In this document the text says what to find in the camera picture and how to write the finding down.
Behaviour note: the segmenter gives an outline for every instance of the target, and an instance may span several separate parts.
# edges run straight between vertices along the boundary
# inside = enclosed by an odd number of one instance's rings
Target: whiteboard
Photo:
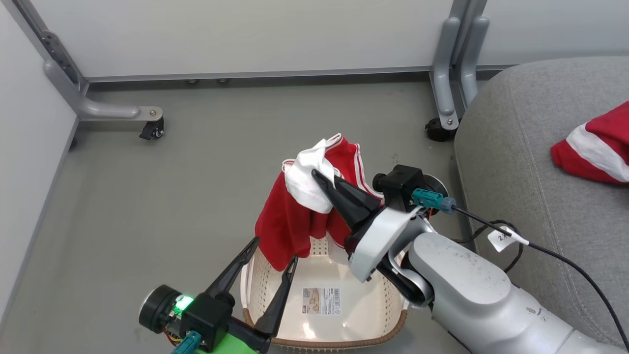
[[[452,0],[32,0],[85,77],[432,65]]]
[[[629,55],[627,0],[487,0],[479,65]]]
[[[0,47],[2,321],[77,119],[44,75],[41,55],[2,4]]]

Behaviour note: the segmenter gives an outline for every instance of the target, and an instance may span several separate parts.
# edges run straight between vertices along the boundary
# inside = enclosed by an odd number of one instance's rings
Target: green led
[[[190,296],[183,296],[181,299],[177,300],[173,311],[178,316],[181,316],[181,313],[184,312],[184,310],[188,307],[188,305],[192,304],[193,300],[194,299]]]

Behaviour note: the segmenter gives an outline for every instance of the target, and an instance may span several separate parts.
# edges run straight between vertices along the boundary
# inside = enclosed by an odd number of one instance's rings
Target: teal connector
[[[196,331],[190,331],[188,335],[177,345],[172,354],[195,354],[201,345],[201,335]]]
[[[454,214],[452,206],[457,204],[454,198],[444,197],[441,193],[421,188],[417,188],[411,197],[415,205],[441,210],[446,214]]]

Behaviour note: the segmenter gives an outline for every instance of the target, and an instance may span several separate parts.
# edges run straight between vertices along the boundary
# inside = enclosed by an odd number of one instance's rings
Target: gray couch
[[[625,101],[629,57],[512,67],[476,96],[455,150],[467,208],[512,222],[531,242],[584,268],[629,330],[629,187],[568,175],[550,156],[550,147],[578,125]],[[514,245],[497,253],[486,237],[476,248],[501,268],[517,250]],[[572,268],[525,248],[509,276],[576,329],[623,348],[603,302]]]

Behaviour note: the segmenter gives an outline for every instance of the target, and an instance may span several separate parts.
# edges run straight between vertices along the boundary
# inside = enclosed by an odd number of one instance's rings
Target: red cloth
[[[629,183],[629,102],[578,126],[550,152],[555,164],[570,174]]]
[[[327,148],[325,157],[337,168],[341,177],[372,193],[363,175],[360,146],[347,139]],[[255,235],[260,238],[260,250],[278,271],[286,268],[294,254],[300,258],[310,254],[310,236],[321,239],[329,233],[341,247],[350,229],[335,209],[329,214],[314,212],[300,205],[286,189],[281,172],[255,223]]]

